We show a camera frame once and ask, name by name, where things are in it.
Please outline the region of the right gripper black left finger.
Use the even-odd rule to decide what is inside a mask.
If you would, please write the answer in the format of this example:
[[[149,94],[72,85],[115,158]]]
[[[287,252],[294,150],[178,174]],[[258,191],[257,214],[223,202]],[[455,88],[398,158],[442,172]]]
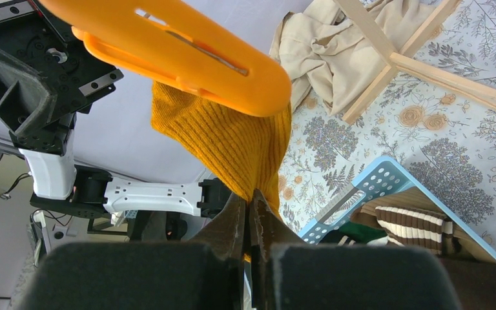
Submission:
[[[20,309],[240,309],[246,202],[185,242],[74,242],[38,267]]]

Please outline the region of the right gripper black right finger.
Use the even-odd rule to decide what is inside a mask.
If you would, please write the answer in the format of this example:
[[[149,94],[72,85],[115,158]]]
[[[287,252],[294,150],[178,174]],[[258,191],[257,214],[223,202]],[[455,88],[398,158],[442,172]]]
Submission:
[[[309,245],[260,191],[248,206],[256,309],[460,309],[441,263],[410,247]]]

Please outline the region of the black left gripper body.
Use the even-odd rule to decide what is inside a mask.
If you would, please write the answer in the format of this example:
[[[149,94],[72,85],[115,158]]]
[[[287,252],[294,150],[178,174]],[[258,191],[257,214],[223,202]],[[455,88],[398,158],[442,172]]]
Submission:
[[[88,113],[123,77],[118,68],[91,55],[71,26],[39,1],[0,3],[0,49],[39,71],[58,95],[51,124],[26,136],[8,130],[18,149],[64,155],[77,113]]]

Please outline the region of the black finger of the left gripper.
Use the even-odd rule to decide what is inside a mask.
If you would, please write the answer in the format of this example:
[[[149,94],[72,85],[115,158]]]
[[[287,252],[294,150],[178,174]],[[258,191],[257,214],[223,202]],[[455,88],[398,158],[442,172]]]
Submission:
[[[16,136],[52,122],[57,93],[39,71],[0,49],[0,121]]]

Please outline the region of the dark green sock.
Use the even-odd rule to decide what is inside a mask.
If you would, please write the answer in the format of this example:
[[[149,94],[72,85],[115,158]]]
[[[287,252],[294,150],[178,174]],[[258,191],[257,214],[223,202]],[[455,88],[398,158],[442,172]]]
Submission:
[[[340,233],[338,245],[367,244],[387,237],[387,233],[381,229],[352,222],[340,226],[338,232]]]

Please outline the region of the mustard yellow sock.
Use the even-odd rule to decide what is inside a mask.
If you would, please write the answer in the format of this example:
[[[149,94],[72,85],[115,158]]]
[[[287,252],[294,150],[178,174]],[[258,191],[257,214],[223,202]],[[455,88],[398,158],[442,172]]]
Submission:
[[[259,118],[157,81],[152,85],[152,128],[180,143],[239,197],[250,202],[261,191],[275,215],[291,122],[290,107]]]

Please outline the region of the brown striped sock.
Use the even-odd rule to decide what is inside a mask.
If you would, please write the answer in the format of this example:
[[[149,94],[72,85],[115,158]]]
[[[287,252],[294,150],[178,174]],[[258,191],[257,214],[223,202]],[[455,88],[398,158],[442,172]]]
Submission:
[[[453,221],[440,212],[417,208],[378,206],[377,223],[387,233],[387,242],[398,246],[422,247],[438,256],[459,254],[459,239]]]

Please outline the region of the light blue plastic basket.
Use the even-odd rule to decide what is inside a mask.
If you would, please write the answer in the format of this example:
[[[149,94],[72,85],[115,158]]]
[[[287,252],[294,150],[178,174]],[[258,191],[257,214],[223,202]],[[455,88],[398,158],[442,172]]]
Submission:
[[[306,243],[318,244],[330,231],[347,222],[355,209],[379,197],[387,197],[412,187],[418,188],[437,207],[453,220],[470,238],[476,241],[496,261],[496,250],[486,243],[457,214],[442,203],[431,191],[389,156],[373,160],[347,185],[322,207],[298,233]]]

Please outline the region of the tan brown sock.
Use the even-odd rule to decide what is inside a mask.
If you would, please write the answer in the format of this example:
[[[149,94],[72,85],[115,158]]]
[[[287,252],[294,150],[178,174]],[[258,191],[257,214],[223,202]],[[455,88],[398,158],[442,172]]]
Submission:
[[[381,226],[379,226],[379,224],[377,223],[377,219],[375,216],[375,208],[378,206],[417,208],[445,214],[444,211],[440,210],[437,205],[433,203],[426,195],[424,195],[418,188],[412,187],[408,190],[392,194],[387,197],[383,196],[375,198],[369,202],[364,203],[361,207],[354,210],[354,212],[350,216],[350,221],[353,223],[358,223],[383,230],[383,228],[381,228]],[[460,260],[473,260],[494,264],[496,263],[496,261],[491,257],[490,254],[488,254],[476,241],[470,238],[470,236],[466,232],[464,232],[455,222],[453,223],[454,236],[459,239],[462,251],[459,254],[439,257],[455,258]]]

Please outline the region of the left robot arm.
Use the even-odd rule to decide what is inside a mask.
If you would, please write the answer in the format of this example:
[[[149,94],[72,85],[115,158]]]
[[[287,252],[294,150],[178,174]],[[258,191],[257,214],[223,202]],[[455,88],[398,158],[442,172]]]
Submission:
[[[75,164],[77,114],[88,113],[122,77],[39,1],[0,3],[0,121],[34,181],[34,226],[45,226],[45,211],[93,221],[130,211],[213,218],[224,208],[231,192],[217,178],[145,183]]]

